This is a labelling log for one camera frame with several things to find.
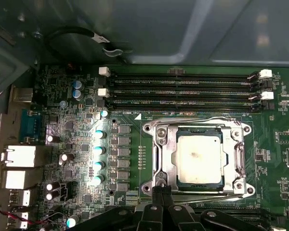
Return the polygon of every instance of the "screw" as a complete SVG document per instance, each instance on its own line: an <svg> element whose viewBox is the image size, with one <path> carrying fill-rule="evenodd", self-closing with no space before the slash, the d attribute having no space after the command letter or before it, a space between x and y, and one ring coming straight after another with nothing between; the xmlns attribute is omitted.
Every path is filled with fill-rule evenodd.
<svg viewBox="0 0 289 231"><path fill-rule="evenodd" d="M41 38L43 38L43 35L42 35L40 32L38 32L38 31L33 32L32 35L33 35L33 37L36 38L36 39L41 39Z"/></svg>
<svg viewBox="0 0 289 231"><path fill-rule="evenodd" d="M166 135L166 130L163 129L163 128L160 128L160 129L158 130L158 136L159 136L159 137L164 137L165 135Z"/></svg>
<svg viewBox="0 0 289 231"><path fill-rule="evenodd" d="M18 33L18 36L24 39L26 37L26 33L24 31L21 31Z"/></svg>
<svg viewBox="0 0 289 231"><path fill-rule="evenodd" d="M247 193L252 194L254 192L253 188L248 188Z"/></svg>
<svg viewBox="0 0 289 231"><path fill-rule="evenodd" d="M237 187L238 189L241 189L241 188L243 187L243 185L242 185L241 183L238 183L238 184L236 184L236 187Z"/></svg>
<svg viewBox="0 0 289 231"><path fill-rule="evenodd" d="M126 215L127 214L127 211L126 210L122 210L119 212L119 215L123 216L123 215Z"/></svg>
<svg viewBox="0 0 289 231"><path fill-rule="evenodd" d="M244 127L244 131L245 131L245 132L249 132L249 131L250 131L250 128L246 126L246 127Z"/></svg>
<svg viewBox="0 0 289 231"><path fill-rule="evenodd" d="M17 17L17 19L18 19L19 21L21 21L21 22L24 22L24 21L25 21L25 16L24 16L23 14L21 14L21 15L19 15L19 16Z"/></svg>
<svg viewBox="0 0 289 231"><path fill-rule="evenodd" d="M207 215L208 215L210 218L216 217L216 213L214 213L214 212L208 212Z"/></svg>
<svg viewBox="0 0 289 231"><path fill-rule="evenodd" d="M173 209L174 209L175 211L181 211L181 210L182 210L182 207L181 207L181 206L175 206L175 207L173 207Z"/></svg>

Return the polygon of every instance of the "integrated circuit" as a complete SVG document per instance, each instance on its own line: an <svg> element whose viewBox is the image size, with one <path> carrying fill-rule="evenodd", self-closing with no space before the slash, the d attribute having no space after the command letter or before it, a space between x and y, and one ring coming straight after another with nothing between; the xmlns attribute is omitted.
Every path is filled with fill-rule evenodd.
<svg viewBox="0 0 289 231"><path fill-rule="evenodd" d="M131 127L129 125L120 125L118 130L119 134L130 134Z"/></svg>
<svg viewBox="0 0 289 231"><path fill-rule="evenodd" d="M117 189L117 184L109 184L109 189Z"/></svg>
<svg viewBox="0 0 289 231"><path fill-rule="evenodd" d="M92 106L93 105L93 99L86 99L86 106Z"/></svg>
<svg viewBox="0 0 289 231"><path fill-rule="evenodd" d="M110 178L117 178L117 173L116 172L110 172L109 177Z"/></svg>
<svg viewBox="0 0 289 231"><path fill-rule="evenodd" d="M81 151L82 152L88 152L89 151L89 145L88 144L82 144L81 145Z"/></svg>
<svg viewBox="0 0 289 231"><path fill-rule="evenodd" d="M51 124L57 124L58 123L58 116L56 116L56 115L49 116L49 122Z"/></svg>
<svg viewBox="0 0 289 231"><path fill-rule="evenodd" d="M81 219L82 219L82 220L87 220L87 219L89 219L89 212L82 212L82 213L81 213Z"/></svg>
<svg viewBox="0 0 289 231"><path fill-rule="evenodd" d="M72 174L73 174L72 170L66 170L65 177L66 178L72 178Z"/></svg>
<svg viewBox="0 0 289 231"><path fill-rule="evenodd" d="M92 202L92 196L91 195L84 195L83 196L83 202L84 203L91 203Z"/></svg>
<svg viewBox="0 0 289 231"><path fill-rule="evenodd" d="M67 130L72 130L73 128L74 128L73 122L66 122L66 129Z"/></svg>

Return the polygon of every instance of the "electrolytic capacitor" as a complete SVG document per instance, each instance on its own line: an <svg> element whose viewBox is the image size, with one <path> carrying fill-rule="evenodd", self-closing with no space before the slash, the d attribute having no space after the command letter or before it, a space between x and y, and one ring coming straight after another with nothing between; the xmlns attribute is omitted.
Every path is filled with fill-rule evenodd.
<svg viewBox="0 0 289 231"><path fill-rule="evenodd" d="M104 167L105 167L105 164L103 161L98 161L98 162L95 162L93 164L93 170L94 171L99 171L99 170L103 169Z"/></svg>
<svg viewBox="0 0 289 231"><path fill-rule="evenodd" d="M48 136L47 141L49 143L59 143L60 142L60 137L59 136Z"/></svg>
<svg viewBox="0 0 289 231"><path fill-rule="evenodd" d="M92 178L92 185L98 186L104 181L104 177L102 175L96 175Z"/></svg>
<svg viewBox="0 0 289 231"><path fill-rule="evenodd" d="M69 228L74 227L79 222L79 217L77 215L71 215L66 221L66 226Z"/></svg>
<svg viewBox="0 0 289 231"><path fill-rule="evenodd" d="M77 90L83 90L85 87L79 80L74 81L73 87Z"/></svg>
<svg viewBox="0 0 289 231"><path fill-rule="evenodd" d="M53 223L49 223L49 224L44 225L42 228L40 228L39 231L51 231L53 230L53 228L54 228Z"/></svg>
<svg viewBox="0 0 289 231"><path fill-rule="evenodd" d="M63 161L73 160L74 158L75 156L72 153L62 154L62 157L61 157Z"/></svg>
<svg viewBox="0 0 289 231"><path fill-rule="evenodd" d="M101 117L104 119L109 118L109 112L107 110L102 110L101 111Z"/></svg>
<svg viewBox="0 0 289 231"><path fill-rule="evenodd" d="M104 147L98 146L98 147L94 147L94 149L93 149L93 154L94 155L102 155L105 152L106 152L106 149Z"/></svg>
<svg viewBox="0 0 289 231"><path fill-rule="evenodd" d="M73 91L73 97L78 101L83 100L83 94L81 93L80 90L74 90Z"/></svg>
<svg viewBox="0 0 289 231"><path fill-rule="evenodd" d="M104 139L106 137L106 133L101 130L96 130L94 133L94 137L97 139Z"/></svg>
<svg viewBox="0 0 289 231"><path fill-rule="evenodd" d="M60 188L60 187L61 187L61 185L60 185L60 183L57 182L57 181L54 181L54 182L49 183L49 184L46 185L46 189L47 189L48 191L51 191L51 190L53 190L53 189L58 189L58 188Z"/></svg>
<svg viewBox="0 0 289 231"><path fill-rule="evenodd" d="M52 199L60 196L60 192L58 189L52 190L51 192L46 194L46 199L51 201Z"/></svg>

